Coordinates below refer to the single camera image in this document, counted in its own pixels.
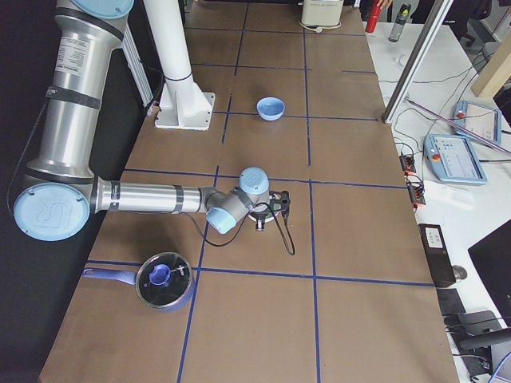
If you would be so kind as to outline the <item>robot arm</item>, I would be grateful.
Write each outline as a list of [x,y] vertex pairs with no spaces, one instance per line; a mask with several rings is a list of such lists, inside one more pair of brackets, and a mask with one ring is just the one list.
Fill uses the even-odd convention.
[[41,110],[38,155],[26,165],[12,208],[19,230],[41,241],[76,235],[101,211],[193,215],[202,213],[219,233],[252,217],[258,229],[274,218],[282,194],[266,172],[244,169],[229,192],[214,187],[135,184],[108,180],[120,162],[106,153],[110,139],[97,131],[112,53],[125,46],[130,1],[59,1],[61,30],[53,82]]

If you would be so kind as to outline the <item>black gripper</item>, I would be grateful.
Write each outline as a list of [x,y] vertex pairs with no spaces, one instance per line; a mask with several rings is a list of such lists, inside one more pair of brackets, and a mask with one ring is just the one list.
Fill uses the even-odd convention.
[[279,202],[258,203],[255,207],[255,230],[265,230],[266,219],[274,219],[279,214]]

